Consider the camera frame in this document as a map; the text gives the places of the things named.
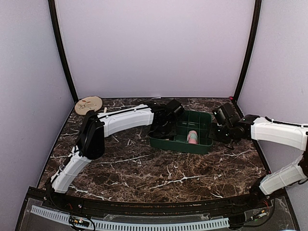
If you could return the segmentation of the pink patterned sock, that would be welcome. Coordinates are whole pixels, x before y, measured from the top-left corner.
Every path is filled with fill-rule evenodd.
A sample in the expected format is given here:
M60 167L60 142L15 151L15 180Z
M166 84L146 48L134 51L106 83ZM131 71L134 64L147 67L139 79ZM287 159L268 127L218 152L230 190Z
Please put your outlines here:
M188 132L187 143L198 144L198 134L195 130L191 130L191 131Z

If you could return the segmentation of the green compartment tray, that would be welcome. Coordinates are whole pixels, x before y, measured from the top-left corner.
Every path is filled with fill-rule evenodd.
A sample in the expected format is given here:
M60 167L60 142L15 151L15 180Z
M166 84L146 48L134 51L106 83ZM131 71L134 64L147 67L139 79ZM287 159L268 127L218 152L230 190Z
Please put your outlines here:
M154 148L182 153L207 154L213 145L213 140L208 137L211 123L212 116L209 113L185 111L173 125L170 136L161 137L158 130L154 130L151 126L148 132L150 145ZM197 144L188 143L190 131L197 133Z

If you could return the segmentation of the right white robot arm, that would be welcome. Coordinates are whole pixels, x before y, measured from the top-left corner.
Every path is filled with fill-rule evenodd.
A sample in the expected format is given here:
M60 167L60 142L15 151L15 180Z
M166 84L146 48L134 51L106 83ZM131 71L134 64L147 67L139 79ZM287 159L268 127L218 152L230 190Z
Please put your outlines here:
M268 141L301 150L303 153L292 163L258 179L250 188L245 204L250 209L257 208L264 196L295 183L308 180L308 125L277 121L259 115L246 115L243 118L232 116L223 120L216 117L211 123L209 138L232 145L241 140Z

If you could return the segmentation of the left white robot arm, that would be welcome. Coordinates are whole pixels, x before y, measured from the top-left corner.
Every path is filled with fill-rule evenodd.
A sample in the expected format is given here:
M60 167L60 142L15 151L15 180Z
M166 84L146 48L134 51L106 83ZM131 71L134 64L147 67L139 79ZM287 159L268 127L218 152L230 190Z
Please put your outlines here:
M68 199L62 193L67 192L84 167L103 156L106 137L130 128L150 126L152 134L163 139L170 138L175 135L175 124L183 111L176 100L168 104L140 104L109 113L88 111L71 153L46 182L46 189L52 192L49 202L58 210L68 206Z

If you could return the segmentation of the black frame post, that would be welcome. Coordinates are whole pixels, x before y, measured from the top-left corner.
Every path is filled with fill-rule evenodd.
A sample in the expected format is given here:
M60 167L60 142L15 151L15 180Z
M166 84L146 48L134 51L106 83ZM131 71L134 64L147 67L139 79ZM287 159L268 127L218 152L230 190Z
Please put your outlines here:
M60 61L62 64L64 76L65 76L67 85L69 87L69 91L72 96L73 102L77 103L79 98L77 95L75 85L73 83L72 75L69 69L68 61L67 61L65 50L64 50L64 44L62 41L61 30L60 30L60 25L59 25L57 10L56 10L56 1L48 0L48 5L49 5L54 38L56 41L56 46L57 46L58 54L59 54Z
M233 99L236 102L240 98L240 95L241 95L241 92L242 92L242 89L243 89L243 86L244 86L246 74L247 74L247 71L248 71L248 68L249 68L250 60L251 60L251 57L252 57L252 52L253 52L253 48L254 48L254 44L255 44L255 39L256 39L257 29L258 29L258 23L259 23L259 18L260 18L261 6L262 6L262 0L255 0L252 23L251 23L248 42L247 42L246 52L245 52L241 72L240 72L240 75L239 75L238 83L237 83L235 93L234 93L234 96L233 96Z

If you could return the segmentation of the right black frame post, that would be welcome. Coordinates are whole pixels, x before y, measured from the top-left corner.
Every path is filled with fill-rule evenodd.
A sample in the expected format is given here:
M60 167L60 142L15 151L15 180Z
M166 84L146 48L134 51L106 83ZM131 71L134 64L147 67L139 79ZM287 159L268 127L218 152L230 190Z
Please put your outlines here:
M240 75L239 75L238 83L237 83L235 93L234 93L234 96L233 96L233 99L236 102L240 98L240 95L241 95L241 92L242 92L242 89L243 89L243 86L244 86L246 74L247 74L247 71L248 71L248 68L249 68L250 60L251 60L251 57L252 57L252 52L253 52L253 48L254 48L254 44L255 44L255 39L256 39L257 29L258 29L258 23L259 23L259 18L260 18L261 6L262 6L262 0L255 0L252 23L251 23L248 42L247 42L246 52L245 52L241 72L240 72Z

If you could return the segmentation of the black front rail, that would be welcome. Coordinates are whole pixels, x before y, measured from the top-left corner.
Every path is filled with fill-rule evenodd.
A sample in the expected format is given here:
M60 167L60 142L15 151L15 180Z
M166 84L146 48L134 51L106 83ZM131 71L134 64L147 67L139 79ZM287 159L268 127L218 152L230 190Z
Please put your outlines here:
M124 203L94 200L69 195L44 196L43 205L75 214L102 216L111 213L117 215L193 215L214 213L215 215L240 214L252 209L248 195L232 198L205 200L184 203Z

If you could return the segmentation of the left black frame post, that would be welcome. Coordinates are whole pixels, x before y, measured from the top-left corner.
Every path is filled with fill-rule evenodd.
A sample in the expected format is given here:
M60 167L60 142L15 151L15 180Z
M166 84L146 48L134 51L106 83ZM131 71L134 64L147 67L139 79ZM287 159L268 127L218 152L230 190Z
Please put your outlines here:
M56 46L57 46L58 54L59 54L60 61L62 64L64 76L65 76L67 85L69 87L69 91L72 96L73 102L77 103L79 98L77 95L75 85L73 83L72 75L69 69L68 61L67 61L65 50L64 50L64 44L62 41L61 30L60 30L60 25L59 25L57 10L56 10L56 1L48 0L48 5L49 5L54 38L56 41Z

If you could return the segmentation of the round beige embroidered coaster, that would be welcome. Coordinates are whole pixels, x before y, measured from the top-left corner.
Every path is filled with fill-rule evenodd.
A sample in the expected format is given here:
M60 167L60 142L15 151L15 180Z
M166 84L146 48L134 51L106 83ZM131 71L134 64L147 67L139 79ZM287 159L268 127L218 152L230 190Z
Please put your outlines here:
M85 116L88 111L91 111L91 110L95 112L99 111L102 105L103 105L103 101L100 97L89 96L89 97L79 100L76 103L74 110L78 115Z

